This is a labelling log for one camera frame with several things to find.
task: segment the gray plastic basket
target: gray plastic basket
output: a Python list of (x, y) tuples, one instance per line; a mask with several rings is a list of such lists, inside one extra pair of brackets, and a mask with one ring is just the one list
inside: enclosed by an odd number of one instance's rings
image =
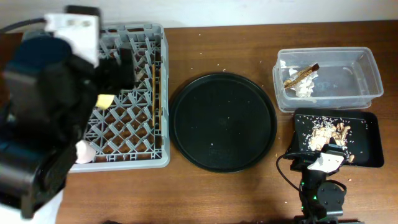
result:
[[(139, 86), (122, 90), (108, 109), (93, 110), (84, 139), (96, 149), (95, 159), (73, 165), (70, 172), (156, 168), (170, 161), (169, 52), (164, 29), (160, 24), (106, 27), (99, 42), (100, 58), (119, 60), (118, 47), (125, 42), (132, 46), (136, 75), (142, 76)], [(155, 102), (152, 64), (156, 67)]]

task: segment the white wall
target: white wall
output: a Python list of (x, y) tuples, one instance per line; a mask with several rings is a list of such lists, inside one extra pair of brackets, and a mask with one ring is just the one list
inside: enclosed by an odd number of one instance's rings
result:
[(164, 27), (398, 19), (398, 0), (0, 0), (0, 26), (61, 12), (66, 4), (98, 6), (105, 23)]

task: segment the white round object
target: white round object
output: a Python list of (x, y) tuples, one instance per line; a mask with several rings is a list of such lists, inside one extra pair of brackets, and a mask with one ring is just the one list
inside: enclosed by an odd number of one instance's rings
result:
[(78, 164), (85, 164), (91, 162), (95, 157), (95, 149), (90, 146), (90, 143), (85, 140), (80, 140), (76, 143), (76, 154)]

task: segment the wooden table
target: wooden table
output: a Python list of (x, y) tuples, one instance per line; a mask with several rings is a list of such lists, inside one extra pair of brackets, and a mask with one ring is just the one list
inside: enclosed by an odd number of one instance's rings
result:
[[(292, 139), (293, 122), (292, 114), (277, 109), (272, 68), (280, 49), (354, 46), (372, 50), (381, 74), (384, 94), (367, 111), (379, 118), (385, 164), (344, 167), (333, 179), (348, 187), (344, 219), (398, 223), (398, 21), (166, 29), (166, 36), (170, 97), (187, 80), (209, 72), (225, 69), (250, 78), (277, 111), (271, 151), (256, 166), (234, 174), (197, 168), (173, 144), (163, 169), (70, 174), (57, 223), (276, 223), (300, 215), (297, 191), (275, 168), (275, 154), (284, 153)], [(0, 43), (4, 65), (18, 38), (1, 37)], [(290, 163), (281, 161), (281, 168), (299, 183), (301, 175), (289, 171)]]

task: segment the black round plate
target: black round plate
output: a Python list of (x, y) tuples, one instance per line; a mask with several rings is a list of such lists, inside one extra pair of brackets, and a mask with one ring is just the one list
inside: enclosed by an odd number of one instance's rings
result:
[(275, 109), (262, 89), (239, 75), (198, 78), (173, 100), (170, 136), (192, 163), (215, 172), (254, 165), (277, 130)]

